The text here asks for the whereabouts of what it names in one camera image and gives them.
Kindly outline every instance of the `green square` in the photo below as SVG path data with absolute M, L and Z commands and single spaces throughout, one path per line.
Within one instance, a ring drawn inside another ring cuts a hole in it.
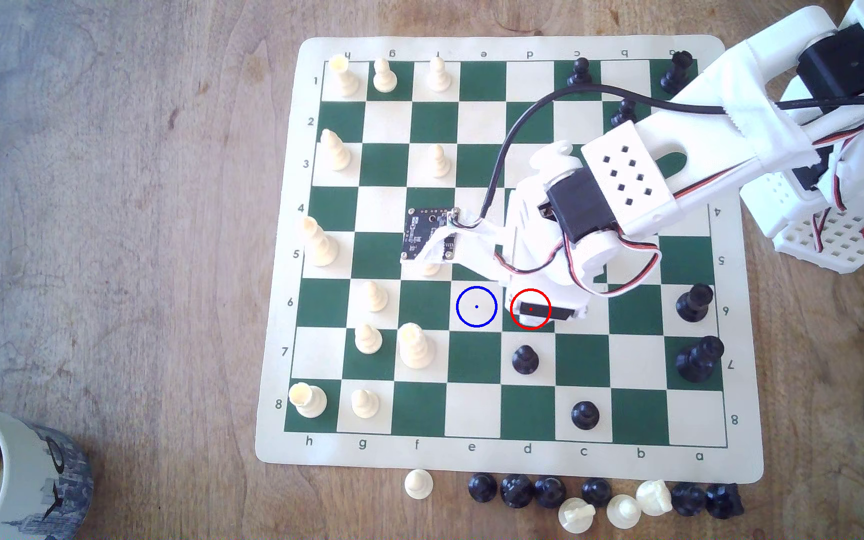
M 522 113 L 531 107 L 531 103 L 509 102 L 505 104 L 505 131 L 512 129 L 512 125 L 519 120 Z M 553 142 L 552 135 L 552 107 L 544 106 L 525 121 L 515 134 L 515 142 L 531 142 L 546 144 Z
M 366 142 L 362 145 L 359 186 L 404 188 L 408 172 L 408 144 Z
M 668 446 L 666 390 L 612 388 L 612 442 Z
M 441 382 L 395 382 L 392 393 L 393 436 L 446 435 L 446 385 Z
M 449 281 L 403 280 L 398 290 L 398 325 L 415 323 L 423 330 L 448 330 L 451 306 Z
M 502 334 L 497 331 L 451 331 L 448 334 L 450 383 L 499 383 Z
M 713 240 L 708 236 L 661 236 L 664 284 L 715 285 Z
M 503 384 L 499 433 L 516 441 L 554 441 L 555 386 Z
M 607 335 L 556 334 L 556 385 L 608 388 L 609 381 L 609 337 Z
M 325 410 L 315 418 L 306 418 L 295 406 L 289 402 L 288 396 L 282 396 L 285 404 L 285 431 L 300 434 L 334 434 L 339 420 L 339 394 L 342 389 L 342 381 L 332 378 L 293 378 L 289 381 L 289 387 L 295 383 L 305 383 L 310 387 L 319 387 L 325 392 L 327 401 Z
M 309 215 L 323 231 L 355 231 L 357 187 L 313 185 L 309 191 Z
M 459 133 L 457 102 L 412 103 L 411 142 L 454 143 Z
M 355 249 L 352 251 L 352 276 L 367 280 L 401 278 L 402 234 L 356 232 Z
M 574 59 L 557 59 L 553 68 L 555 76 L 555 90 L 564 89 L 569 85 L 569 76 L 572 74 Z M 592 76 L 592 82 L 602 84 L 602 62 L 597 59 L 588 61 L 588 74 Z M 601 101 L 602 92 L 580 92 L 568 94 L 558 98 L 564 101 Z
M 455 186 L 457 188 L 487 188 L 501 144 L 460 144 L 455 158 Z M 505 170 L 499 174 L 502 186 Z
M 665 244 L 662 245 L 662 252 L 666 252 Z M 619 285 L 613 285 L 609 289 L 618 287 Z M 663 298 L 660 286 L 639 285 L 625 294 L 609 298 L 608 331 L 611 334 L 661 336 Z
M 675 359 L 679 351 L 686 347 L 694 347 L 699 342 L 698 337 L 665 337 L 665 386 L 670 390 L 719 390 L 722 391 L 722 362 L 728 364 L 729 350 L 722 357 L 722 362 L 715 365 L 712 376 L 705 382 L 689 382 L 682 378 L 675 367 Z
M 342 357 L 342 378 L 367 381 L 391 381 L 396 374 L 396 331 L 380 329 L 382 346 L 372 354 L 364 354 L 355 346 L 355 328 L 345 329 L 345 355 Z
M 348 279 L 302 278 L 298 286 L 296 326 L 345 328 L 348 312 Z
M 389 68 L 395 74 L 395 88 L 391 92 L 382 93 L 376 90 L 372 81 L 376 78 L 376 63 L 368 63 L 368 82 L 366 84 L 366 100 L 368 101 L 411 101 L 412 81 L 415 78 L 413 61 L 389 61 Z
M 330 129 L 342 142 L 362 142 L 362 126 L 365 121 L 366 102 L 364 101 L 320 102 L 316 141 L 322 139 L 323 129 Z
M 463 61 L 459 101 L 505 101 L 504 61 Z

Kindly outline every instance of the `red circle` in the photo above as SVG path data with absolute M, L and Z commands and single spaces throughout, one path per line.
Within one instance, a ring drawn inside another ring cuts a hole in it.
M 542 295 L 542 298 L 544 298 L 546 303 L 548 303 L 548 305 L 549 305 L 549 312 L 547 315 L 545 315 L 545 320 L 542 321 L 542 324 L 540 324 L 538 326 L 523 325 L 521 322 L 516 320 L 516 313 L 513 312 L 513 308 L 516 306 L 516 299 L 519 298 L 519 295 L 521 295 L 523 292 L 527 292 L 530 290 L 534 290 L 538 294 Z M 511 303 L 509 304 L 509 316 L 511 317 L 511 322 L 518 325 L 518 327 L 521 328 L 522 330 L 538 330 L 538 329 L 542 328 L 543 326 L 545 326 L 546 323 L 549 322 L 549 319 L 552 317 L 552 300 L 549 300 L 549 297 L 546 296 L 546 293 L 539 290 L 539 289 L 522 289 L 522 290 L 518 291 L 517 293 L 515 293 L 515 296 L 511 297 Z

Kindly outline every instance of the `black pawn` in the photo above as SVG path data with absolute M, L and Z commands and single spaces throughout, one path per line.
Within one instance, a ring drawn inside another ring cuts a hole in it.
M 589 74 L 589 59 L 585 57 L 575 58 L 575 62 L 572 64 L 572 74 L 568 76 L 565 83 L 571 87 L 592 81 L 593 76 Z
M 535 373 L 539 369 L 539 355 L 532 347 L 522 345 L 511 354 L 511 367 L 522 375 Z
M 706 490 L 693 482 L 679 482 L 672 488 L 672 508 L 679 515 L 691 517 L 706 507 Z
M 592 401 L 579 401 L 572 407 L 572 424 L 580 430 L 591 430 L 599 424 L 599 407 Z
M 705 488 L 705 509 L 713 518 L 727 520 L 745 513 L 742 497 L 738 495 L 738 485 L 733 483 L 713 483 Z
M 589 478 L 582 482 L 582 500 L 596 509 L 602 509 L 612 499 L 612 485 L 605 478 Z
M 678 51 L 672 55 L 672 65 L 662 78 L 658 80 L 658 85 L 662 89 L 672 95 L 681 92 L 682 89 L 689 84 L 689 68 L 692 66 L 692 55 L 689 51 Z
M 566 485 L 558 476 L 543 476 L 535 481 L 535 502 L 545 509 L 558 509 L 566 501 Z
M 682 319 L 697 323 L 706 317 L 709 304 L 713 302 L 713 288 L 705 283 L 696 283 L 688 292 L 675 301 L 675 311 Z
M 525 474 L 509 474 L 502 479 L 502 502 L 510 509 L 522 509 L 536 494 L 532 480 Z
M 475 472 L 468 479 L 468 495 L 476 503 L 487 503 L 496 497 L 498 483 L 488 472 Z
M 690 383 L 704 383 L 715 371 L 715 364 L 722 361 L 726 346 L 714 335 L 707 335 L 697 344 L 678 352 L 675 367 L 678 374 Z

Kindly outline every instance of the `captured chess piece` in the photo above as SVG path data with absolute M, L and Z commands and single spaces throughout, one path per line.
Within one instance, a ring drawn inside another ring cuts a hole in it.
M 722 362 L 726 346 L 714 335 L 707 335 L 695 345 L 686 346 L 675 358 L 675 368 L 683 379 L 690 383 L 704 383 Z

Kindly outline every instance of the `white square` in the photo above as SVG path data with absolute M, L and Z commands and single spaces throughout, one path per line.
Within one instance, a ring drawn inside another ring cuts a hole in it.
M 504 101 L 460 101 L 459 144 L 502 144 L 505 141 Z
M 599 410 L 599 423 L 580 429 L 572 423 L 572 408 L 592 402 Z M 555 438 L 559 441 L 612 442 L 612 388 L 596 386 L 555 387 Z
M 311 260 L 302 263 L 302 276 L 304 278 L 322 278 L 329 280 L 347 280 L 353 276 L 353 247 L 355 245 L 355 232 L 351 230 L 327 230 L 325 232 L 339 245 L 339 253 L 335 260 L 325 266 L 316 266 Z M 295 240 L 296 246 L 302 242 Z
M 411 101 L 366 101 L 362 142 L 409 142 Z
M 362 143 L 346 142 L 344 144 L 348 153 L 351 154 L 350 161 L 341 171 L 333 171 L 332 156 L 329 150 L 321 142 L 316 143 L 312 186 L 355 188 L 359 185 L 359 171 L 362 167 Z
M 501 427 L 500 384 L 450 382 L 445 386 L 446 437 L 498 438 Z
M 610 335 L 608 384 L 612 388 L 665 390 L 666 338 L 661 335 Z
M 292 350 L 293 379 L 342 379 L 346 329 L 299 326 Z
M 649 60 L 602 60 L 602 84 L 642 95 L 652 95 Z M 613 94 L 603 93 L 602 101 L 622 101 L 622 98 Z
M 432 362 L 421 369 L 412 369 L 402 363 L 399 343 L 395 345 L 395 380 L 407 383 L 445 383 L 449 380 L 449 331 L 424 329 L 425 337 L 434 347 Z
M 667 390 L 669 444 L 726 446 L 722 392 Z
M 365 284 L 375 284 L 385 291 L 389 301 L 378 311 L 366 309 Z M 380 330 L 395 330 L 399 327 L 399 291 L 401 281 L 398 279 L 360 279 L 354 278 L 348 284 L 348 312 L 345 314 L 345 325 L 356 328 L 362 323 L 368 323 Z
M 355 204 L 358 233 L 402 233 L 405 231 L 405 188 L 363 185 Z
M 538 369 L 534 373 L 521 374 L 512 367 L 512 353 L 522 345 L 532 347 L 538 355 Z M 499 382 L 524 387 L 555 387 L 555 333 L 503 331 Z
M 715 300 L 715 286 L 712 288 L 712 303 L 708 305 L 708 313 L 697 323 L 690 323 L 679 316 L 675 310 L 675 303 L 679 297 L 692 289 L 692 285 L 663 284 L 659 290 L 662 297 L 662 333 L 666 336 L 678 336 L 682 338 L 702 338 L 704 336 L 718 336 L 719 327 L 715 320 L 718 310 L 718 302 Z
M 371 418 L 355 416 L 353 392 L 356 390 L 368 390 L 374 392 L 375 396 L 378 397 L 378 411 Z M 339 408 L 339 422 L 336 423 L 336 431 L 389 435 L 392 432 L 392 407 L 395 390 L 396 383 L 392 380 L 343 380 L 342 390 L 339 392 L 339 402 L 335 405 L 328 404 L 329 407 Z
M 452 83 L 443 92 L 429 88 L 426 79 L 429 74 L 429 62 L 417 61 L 414 64 L 414 79 L 412 81 L 412 101 L 459 101 L 459 69 L 458 61 L 447 61 L 445 73 L 452 77 Z
M 602 136 L 601 101 L 552 102 L 552 137 L 584 145 Z
M 505 64 L 505 100 L 534 102 L 555 90 L 555 62 L 509 61 Z

